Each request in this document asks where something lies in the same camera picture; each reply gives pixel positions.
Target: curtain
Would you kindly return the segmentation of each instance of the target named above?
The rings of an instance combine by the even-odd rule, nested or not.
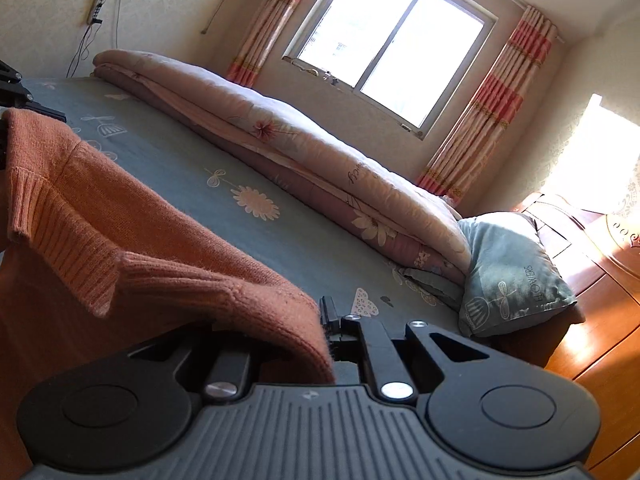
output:
[[[522,104],[558,34],[529,6],[476,94],[418,180],[456,206],[479,176]]]
[[[274,43],[300,0],[263,0],[226,78],[251,88]]]

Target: blue bed sheet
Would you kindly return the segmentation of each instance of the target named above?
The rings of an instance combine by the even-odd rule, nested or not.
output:
[[[97,78],[25,80],[96,150],[174,207],[339,315],[356,309],[397,336],[413,319],[458,332],[458,314],[396,264],[187,127]]]

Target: silver screw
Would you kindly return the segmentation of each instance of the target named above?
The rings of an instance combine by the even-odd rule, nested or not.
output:
[[[407,383],[387,383],[380,391],[387,399],[406,399],[414,394],[414,389]]]
[[[228,399],[238,393],[238,387],[233,383],[218,381],[217,383],[207,384],[204,387],[204,392],[214,399]]]

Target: green pillow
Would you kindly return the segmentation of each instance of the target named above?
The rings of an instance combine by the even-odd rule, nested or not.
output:
[[[531,220],[489,213],[458,222],[471,246],[460,332],[487,337],[537,325],[576,303]]]

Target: orange sweater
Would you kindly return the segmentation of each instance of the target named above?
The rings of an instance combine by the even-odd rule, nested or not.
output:
[[[24,110],[5,118],[0,478],[28,468],[15,412],[32,386],[195,319],[287,349],[292,381],[332,380],[311,298],[63,123]]]

